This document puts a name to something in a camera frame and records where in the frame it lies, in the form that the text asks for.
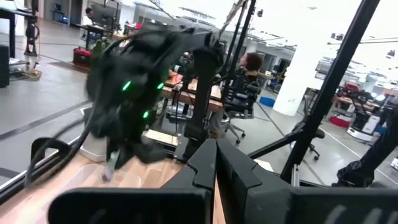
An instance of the black metal pole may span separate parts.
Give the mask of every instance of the black metal pole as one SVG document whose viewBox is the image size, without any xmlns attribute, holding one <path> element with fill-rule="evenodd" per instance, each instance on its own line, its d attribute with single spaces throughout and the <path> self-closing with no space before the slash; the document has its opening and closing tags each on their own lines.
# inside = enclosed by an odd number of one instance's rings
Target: black metal pole
<svg viewBox="0 0 398 224">
<path fill-rule="evenodd" d="M 229 81 L 231 80 L 230 77 L 232 76 L 232 74 L 234 72 L 236 62 L 238 62 L 239 51 L 241 50 L 243 42 L 244 42 L 244 38 L 246 37 L 246 32 L 248 31 L 250 18 L 252 16 L 252 12 L 254 11 L 254 6 L 256 6 L 256 0 L 251 0 L 250 6 L 249 6 L 249 9 L 248 9 L 248 13 L 246 15 L 246 19 L 244 21 L 243 28 L 242 28 L 242 31 L 241 31 L 241 36 L 239 37 L 238 44 L 237 44 L 236 50 L 235 50 L 235 54 L 234 54 L 234 57 L 233 57 L 232 62 L 231 62 L 231 67 L 228 70 L 228 77 L 226 79 L 226 83 L 227 84 L 225 85 L 224 90 L 223 90 L 223 94 L 221 96 L 221 100 L 222 101 L 225 100 L 225 97 L 228 94 Z"/>
<path fill-rule="evenodd" d="M 224 63 L 224 65 L 223 65 L 223 68 L 222 68 L 221 71 L 220 71 L 221 77 L 224 77 L 224 76 L 225 76 L 226 69 L 227 69 L 227 67 L 228 67 L 228 65 L 229 65 L 228 62 L 229 62 L 229 60 L 231 59 L 231 54 L 232 54 L 232 50 L 233 50 L 233 48 L 234 48 L 236 36 L 238 35 L 239 27 L 241 26 L 241 21 L 242 21 L 243 14 L 244 14 L 244 10 L 246 9 L 247 4 L 248 4 L 248 0 L 245 0 L 245 1 L 243 2 L 243 5 L 242 5 L 241 14 L 239 15 L 238 22 L 236 23 L 234 35 L 232 36 L 231 43 L 229 44 L 228 55 L 226 56 L 225 63 Z"/>
<path fill-rule="evenodd" d="M 314 104 L 314 107 L 308 116 L 307 122 L 303 127 L 304 135 L 298 139 L 287 159 L 285 167 L 280 174 L 280 178 L 286 182 L 292 180 L 292 169 L 295 164 L 299 165 L 315 136 L 323 115 L 327 112 L 329 102 L 331 101 L 336 89 L 348 68 L 353 55 L 358 47 L 363 34 L 372 19 L 374 11 L 379 4 L 379 0 L 362 0 L 356 11 L 353 21 L 349 26 L 347 33 L 341 43 L 341 47 L 334 59 L 329 72 L 323 82 L 320 94 Z"/>
</svg>

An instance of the black plastic mount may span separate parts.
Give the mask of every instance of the black plastic mount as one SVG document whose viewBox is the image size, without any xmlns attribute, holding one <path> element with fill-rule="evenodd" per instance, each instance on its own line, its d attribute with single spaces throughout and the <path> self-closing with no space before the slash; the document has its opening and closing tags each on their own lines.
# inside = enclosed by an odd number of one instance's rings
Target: black plastic mount
<svg viewBox="0 0 398 224">
<path fill-rule="evenodd" d="M 193 51 L 195 74 L 198 76 L 197 92 L 192 118 L 188 120 L 184 136 L 189 138 L 183 159 L 188 160 L 205 142 L 208 133 L 207 123 L 208 104 L 211 95 L 212 79 L 217 68 L 221 65 L 220 52 L 217 45 L 212 48 L 202 48 Z"/>
</svg>

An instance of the blue bin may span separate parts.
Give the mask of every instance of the blue bin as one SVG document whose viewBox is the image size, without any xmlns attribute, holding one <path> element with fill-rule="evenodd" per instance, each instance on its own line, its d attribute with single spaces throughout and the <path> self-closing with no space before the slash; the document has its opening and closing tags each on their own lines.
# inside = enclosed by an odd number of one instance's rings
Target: blue bin
<svg viewBox="0 0 398 224">
<path fill-rule="evenodd" d="M 260 98 L 260 103 L 262 104 L 262 105 L 265 105 L 265 106 L 269 106 L 269 107 L 273 107 L 274 106 L 274 104 L 275 104 L 275 100 L 274 99 L 271 99 L 271 98 L 268 98 L 268 97 L 261 97 Z"/>
</svg>

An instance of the green led light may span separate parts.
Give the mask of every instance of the green led light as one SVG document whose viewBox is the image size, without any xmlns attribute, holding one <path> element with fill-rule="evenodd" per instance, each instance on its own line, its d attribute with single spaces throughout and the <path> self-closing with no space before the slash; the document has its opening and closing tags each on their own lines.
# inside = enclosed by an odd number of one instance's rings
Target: green led light
<svg viewBox="0 0 398 224">
<path fill-rule="evenodd" d="M 124 84 L 122 90 L 123 90 L 123 91 L 126 91 L 127 88 L 129 88 L 130 85 L 131 85 L 131 81 L 128 81 L 126 84 Z"/>
<path fill-rule="evenodd" d="M 164 86 L 164 84 L 161 83 L 161 84 L 159 84 L 156 88 L 159 90 L 159 89 L 163 88 L 163 86 Z"/>
<path fill-rule="evenodd" d="M 143 118 L 147 118 L 149 116 L 149 112 L 145 111 L 144 115 L 142 115 Z"/>
</svg>

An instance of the computer monitor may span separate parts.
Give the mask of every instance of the computer monitor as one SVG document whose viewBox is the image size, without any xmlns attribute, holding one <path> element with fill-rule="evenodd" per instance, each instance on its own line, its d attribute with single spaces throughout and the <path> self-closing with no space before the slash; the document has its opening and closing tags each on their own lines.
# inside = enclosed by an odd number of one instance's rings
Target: computer monitor
<svg viewBox="0 0 398 224">
<path fill-rule="evenodd" d="M 116 12 L 111 7 L 92 6 L 94 10 L 93 22 L 113 28 Z"/>
</svg>

